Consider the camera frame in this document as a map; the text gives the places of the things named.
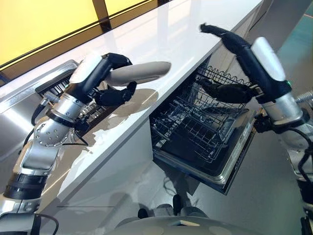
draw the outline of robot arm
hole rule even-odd
[[[78,127],[77,118],[85,105],[93,100],[98,105],[121,105],[131,99],[137,83],[157,79],[169,69],[168,62],[133,66],[127,57],[119,54],[87,55],[71,76],[60,99],[55,97],[56,103],[35,124],[33,139],[22,148],[5,192],[0,196],[0,234],[32,230],[36,221],[34,212],[39,208],[58,151],[69,139],[71,130]],[[109,85],[128,86],[121,91],[97,90],[107,78]]]
[[[305,109],[301,109],[291,94],[291,87],[285,79],[284,70],[276,54],[265,38],[258,38],[250,45],[240,36],[212,25],[200,25],[201,32],[214,34],[222,39],[225,47],[236,55],[245,75],[252,85],[204,84],[203,88],[217,100],[228,103],[248,103],[253,96],[263,106],[267,116],[256,117],[257,132],[272,130],[281,134],[288,151],[297,152],[290,157],[297,176],[304,210],[308,215],[301,219],[303,229],[313,231],[313,170],[312,164],[303,166],[313,154],[313,121]],[[312,93],[305,95],[312,98]]]

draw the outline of dishwasher rack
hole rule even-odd
[[[228,104],[210,97],[197,83],[199,79],[250,85],[203,63],[185,88],[151,115],[152,142],[154,148],[210,168],[220,152],[226,151],[233,124],[246,109],[244,104]]]

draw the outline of kitchen counter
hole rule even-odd
[[[91,50],[124,54],[133,64],[168,61],[163,78],[140,84],[133,98],[120,106],[86,136],[89,147],[73,146],[58,157],[43,192],[40,211],[62,202],[97,171],[168,97],[220,45],[220,39],[199,33],[199,25],[235,31],[260,6],[261,0],[174,0],[105,33],[22,75],[1,88],[5,94],[17,85],[73,59],[81,61]]]

